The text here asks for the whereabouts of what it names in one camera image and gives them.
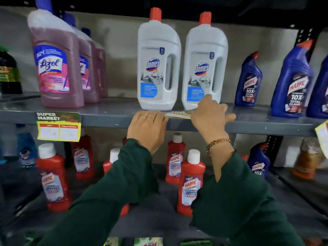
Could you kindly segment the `small blue toilet cleaner bottle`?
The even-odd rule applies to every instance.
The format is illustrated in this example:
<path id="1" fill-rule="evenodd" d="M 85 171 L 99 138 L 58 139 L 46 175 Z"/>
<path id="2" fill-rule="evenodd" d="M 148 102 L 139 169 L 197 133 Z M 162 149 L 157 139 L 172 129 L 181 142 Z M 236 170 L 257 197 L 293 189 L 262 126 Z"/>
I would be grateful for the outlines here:
<path id="1" fill-rule="evenodd" d="M 268 142 L 258 143 L 250 150 L 247 164 L 254 174 L 262 176 L 266 179 L 266 174 L 269 171 L 271 161 L 266 155 L 266 150 L 269 146 Z"/>

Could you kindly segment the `person's left hand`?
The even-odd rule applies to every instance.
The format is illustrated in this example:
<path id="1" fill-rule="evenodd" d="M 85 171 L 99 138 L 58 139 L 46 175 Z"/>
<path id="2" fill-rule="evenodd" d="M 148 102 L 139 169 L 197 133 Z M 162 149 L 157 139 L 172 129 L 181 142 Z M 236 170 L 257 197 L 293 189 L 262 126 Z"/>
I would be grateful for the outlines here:
<path id="1" fill-rule="evenodd" d="M 145 147 L 152 155 L 163 144 L 167 124 L 141 124 L 129 125 L 127 139 L 135 139 L 138 143 Z"/>

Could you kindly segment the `light blue liquid bottle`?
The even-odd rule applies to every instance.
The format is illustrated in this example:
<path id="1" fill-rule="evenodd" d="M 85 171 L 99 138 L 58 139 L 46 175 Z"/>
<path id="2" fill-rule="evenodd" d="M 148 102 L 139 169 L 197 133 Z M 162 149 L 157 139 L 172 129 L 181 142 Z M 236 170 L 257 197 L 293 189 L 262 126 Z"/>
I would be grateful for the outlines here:
<path id="1" fill-rule="evenodd" d="M 36 144 L 25 124 L 15 124 L 16 151 L 20 164 L 25 168 L 34 168 L 37 159 Z"/>

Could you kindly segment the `orange liquid bottle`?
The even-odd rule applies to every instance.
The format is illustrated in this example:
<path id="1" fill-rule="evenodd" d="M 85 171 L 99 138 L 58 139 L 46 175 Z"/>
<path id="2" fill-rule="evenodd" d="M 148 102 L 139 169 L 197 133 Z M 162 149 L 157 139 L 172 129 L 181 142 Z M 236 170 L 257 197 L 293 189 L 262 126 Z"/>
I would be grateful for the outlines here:
<path id="1" fill-rule="evenodd" d="M 318 139 L 314 137 L 305 137 L 302 140 L 300 152 L 293 166 L 292 173 L 299 178 L 313 180 L 318 165 L 321 164 L 324 159 L 325 156 Z"/>

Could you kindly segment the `dark grey shelf board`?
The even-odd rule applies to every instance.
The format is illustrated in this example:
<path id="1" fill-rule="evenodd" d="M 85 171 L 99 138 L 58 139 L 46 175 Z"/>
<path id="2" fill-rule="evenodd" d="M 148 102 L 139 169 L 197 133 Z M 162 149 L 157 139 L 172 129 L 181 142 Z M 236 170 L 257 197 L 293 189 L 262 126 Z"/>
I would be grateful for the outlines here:
<path id="1" fill-rule="evenodd" d="M 128 215 L 120 218 L 110 236 L 117 236 L 122 245 L 132 246 L 136 237 L 162 237 L 165 246 L 178 246 L 184 240 L 210 239 L 214 245 L 228 240 L 212 237 L 190 226 L 190 218 L 176 212 L 177 186 L 166 183 L 165 167 L 153 165 L 158 175 L 159 194 L 153 194 L 137 205 L 131 205 Z M 18 162 L 0 165 L 0 219 L 5 231 L 6 245 L 25 246 L 27 236 L 41 236 L 57 225 L 65 213 L 48 211 L 43 192 L 15 216 L 15 206 L 33 191 L 41 190 L 41 176 L 36 168 L 23 168 Z M 328 220 L 293 193 L 274 175 L 266 178 L 281 210 L 302 238 L 320 237 L 328 240 Z"/>

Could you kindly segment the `white cleaner bottle red cap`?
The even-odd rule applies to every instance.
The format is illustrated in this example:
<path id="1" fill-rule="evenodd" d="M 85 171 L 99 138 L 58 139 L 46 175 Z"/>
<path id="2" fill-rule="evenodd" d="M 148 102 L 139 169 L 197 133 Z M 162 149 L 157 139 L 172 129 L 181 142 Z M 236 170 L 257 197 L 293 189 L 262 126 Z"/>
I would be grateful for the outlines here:
<path id="1" fill-rule="evenodd" d="M 153 7 L 137 36 L 137 98 L 143 110 L 170 111 L 177 101 L 181 41 Z"/>
<path id="2" fill-rule="evenodd" d="M 211 12 L 200 14 L 199 25 L 186 37 L 182 79 L 184 110 L 197 108 L 207 94 L 220 102 L 228 56 L 225 33 L 211 26 Z"/>

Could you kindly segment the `large pink floor cleaner bottle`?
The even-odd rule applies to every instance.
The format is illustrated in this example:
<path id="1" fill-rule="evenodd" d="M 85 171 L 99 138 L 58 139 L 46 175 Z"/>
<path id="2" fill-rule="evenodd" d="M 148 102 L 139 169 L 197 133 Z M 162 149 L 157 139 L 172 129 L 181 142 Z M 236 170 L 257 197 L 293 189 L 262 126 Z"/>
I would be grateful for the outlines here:
<path id="1" fill-rule="evenodd" d="M 53 13 L 51 0 L 35 0 L 27 16 L 41 102 L 47 108 L 84 106 L 78 37 Z"/>

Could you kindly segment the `grey metal shelf board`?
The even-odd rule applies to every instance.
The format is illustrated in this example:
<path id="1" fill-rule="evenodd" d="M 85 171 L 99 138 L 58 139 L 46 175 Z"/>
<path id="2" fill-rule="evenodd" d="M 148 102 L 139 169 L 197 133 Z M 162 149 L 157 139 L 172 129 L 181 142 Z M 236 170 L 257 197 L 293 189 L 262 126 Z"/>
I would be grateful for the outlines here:
<path id="1" fill-rule="evenodd" d="M 0 95 L 0 123 L 36 124 L 38 120 L 72 121 L 81 118 L 84 127 L 128 128 L 134 114 L 141 110 L 135 98 L 109 97 L 95 104 L 81 108 L 46 108 L 38 92 L 20 95 Z M 314 137 L 315 128 L 324 123 L 323 119 L 279 118 L 270 115 L 270 107 L 258 105 L 253 108 L 235 107 L 228 104 L 227 113 L 234 113 L 236 119 L 227 123 L 228 133 Z"/>

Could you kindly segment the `black shelf board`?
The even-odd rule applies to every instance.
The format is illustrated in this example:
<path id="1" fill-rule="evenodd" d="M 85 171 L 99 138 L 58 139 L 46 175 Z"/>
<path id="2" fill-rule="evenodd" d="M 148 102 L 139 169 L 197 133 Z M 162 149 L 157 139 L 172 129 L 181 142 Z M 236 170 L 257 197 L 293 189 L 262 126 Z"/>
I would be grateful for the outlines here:
<path id="1" fill-rule="evenodd" d="M 210 11 L 213 23 L 273 28 L 328 27 L 328 0 L 51 0 L 55 11 L 143 17 L 153 7 L 162 18 L 199 21 Z"/>

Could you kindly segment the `dark green liquid bottle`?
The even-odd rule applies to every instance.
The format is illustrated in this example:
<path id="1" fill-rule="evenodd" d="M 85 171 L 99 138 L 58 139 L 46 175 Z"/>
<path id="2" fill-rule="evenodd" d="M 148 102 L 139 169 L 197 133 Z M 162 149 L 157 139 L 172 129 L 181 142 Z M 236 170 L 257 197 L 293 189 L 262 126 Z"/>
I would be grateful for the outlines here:
<path id="1" fill-rule="evenodd" d="M 22 94 L 19 70 L 7 47 L 0 45 L 0 94 Z"/>

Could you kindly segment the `yellow paper price label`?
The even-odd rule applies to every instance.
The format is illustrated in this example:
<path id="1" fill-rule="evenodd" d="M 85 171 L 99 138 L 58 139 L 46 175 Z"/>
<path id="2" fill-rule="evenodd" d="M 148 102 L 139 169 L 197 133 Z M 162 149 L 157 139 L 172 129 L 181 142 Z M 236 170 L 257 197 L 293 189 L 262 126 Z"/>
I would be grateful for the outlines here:
<path id="1" fill-rule="evenodd" d="M 191 119 L 191 111 L 171 111 L 165 114 L 166 117 L 179 118 L 179 119 Z"/>

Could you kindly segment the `red bathroom cleaner bottle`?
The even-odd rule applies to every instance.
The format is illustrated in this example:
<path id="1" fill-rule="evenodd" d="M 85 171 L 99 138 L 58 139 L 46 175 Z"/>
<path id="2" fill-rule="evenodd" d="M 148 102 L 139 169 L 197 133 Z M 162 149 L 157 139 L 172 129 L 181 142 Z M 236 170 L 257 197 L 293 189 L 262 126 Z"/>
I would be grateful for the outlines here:
<path id="1" fill-rule="evenodd" d="M 48 209 L 53 212 L 67 211 L 72 199 L 68 191 L 65 159 L 56 152 L 53 143 L 39 145 L 38 153 L 35 166 L 41 175 Z"/>
<path id="2" fill-rule="evenodd" d="M 92 138 L 81 128 L 78 142 L 71 142 L 72 157 L 76 168 L 76 179 L 90 180 L 95 177 L 93 167 Z"/>
<path id="3" fill-rule="evenodd" d="M 187 160 L 181 163 L 177 203 L 179 214 L 193 216 L 191 205 L 197 197 L 198 190 L 203 186 L 205 170 L 206 166 L 200 161 L 200 151 L 190 149 Z"/>
<path id="4" fill-rule="evenodd" d="M 174 133 L 173 139 L 168 143 L 166 178 L 165 181 L 172 185 L 179 184 L 181 176 L 181 163 L 185 157 L 186 144 L 181 133 Z"/>
<path id="5" fill-rule="evenodd" d="M 113 167 L 115 161 L 118 160 L 120 148 L 113 148 L 110 150 L 110 159 L 103 163 L 104 175 Z M 120 217 L 127 215 L 129 212 L 129 204 L 125 204 L 121 210 Z"/>

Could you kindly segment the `person's right forearm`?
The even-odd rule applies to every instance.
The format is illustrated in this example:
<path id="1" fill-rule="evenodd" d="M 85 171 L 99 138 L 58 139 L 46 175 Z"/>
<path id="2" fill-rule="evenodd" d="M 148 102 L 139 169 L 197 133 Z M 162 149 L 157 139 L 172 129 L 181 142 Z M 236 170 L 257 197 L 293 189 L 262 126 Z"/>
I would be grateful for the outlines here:
<path id="1" fill-rule="evenodd" d="M 209 148 L 215 176 L 204 182 L 192 203 L 191 225 L 231 246 L 306 246 L 271 192 L 252 173 L 231 143 Z"/>

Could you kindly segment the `green yellow shelf price tag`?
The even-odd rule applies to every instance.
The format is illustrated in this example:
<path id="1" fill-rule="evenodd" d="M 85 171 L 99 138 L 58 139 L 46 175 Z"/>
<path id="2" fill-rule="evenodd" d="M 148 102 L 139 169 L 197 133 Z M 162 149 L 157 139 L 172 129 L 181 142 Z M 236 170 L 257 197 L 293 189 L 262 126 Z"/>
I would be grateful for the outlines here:
<path id="1" fill-rule="evenodd" d="M 81 116 L 76 112 L 36 111 L 38 140 L 78 142 Z"/>

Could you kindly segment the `person's left forearm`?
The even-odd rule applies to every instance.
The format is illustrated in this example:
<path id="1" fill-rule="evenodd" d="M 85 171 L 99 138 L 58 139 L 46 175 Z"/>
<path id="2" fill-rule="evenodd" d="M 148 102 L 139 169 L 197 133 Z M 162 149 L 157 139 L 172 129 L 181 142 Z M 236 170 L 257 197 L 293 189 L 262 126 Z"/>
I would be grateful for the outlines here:
<path id="1" fill-rule="evenodd" d="M 151 154 L 157 148 L 150 139 L 129 138 L 112 169 L 71 204 L 36 246 L 103 246 L 124 205 L 158 192 Z"/>

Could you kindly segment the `person's right hand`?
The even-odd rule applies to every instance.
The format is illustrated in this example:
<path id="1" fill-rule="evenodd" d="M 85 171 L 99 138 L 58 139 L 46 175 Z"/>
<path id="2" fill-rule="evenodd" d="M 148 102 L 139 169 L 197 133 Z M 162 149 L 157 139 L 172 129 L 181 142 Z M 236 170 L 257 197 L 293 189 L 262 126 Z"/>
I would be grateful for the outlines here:
<path id="1" fill-rule="evenodd" d="M 234 113 L 226 114 L 227 108 L 226 104 L 219 104 L 213 100 L 210 94 L 205 95 L 198 103 L 196 109 L 204 111 L 204 119 L 202 124 L 193 124 L 193 126 L 201 134 L 206 144 L 215 140 L 229 139 L 225 125 L 234 121 L 236 115 Z"/>

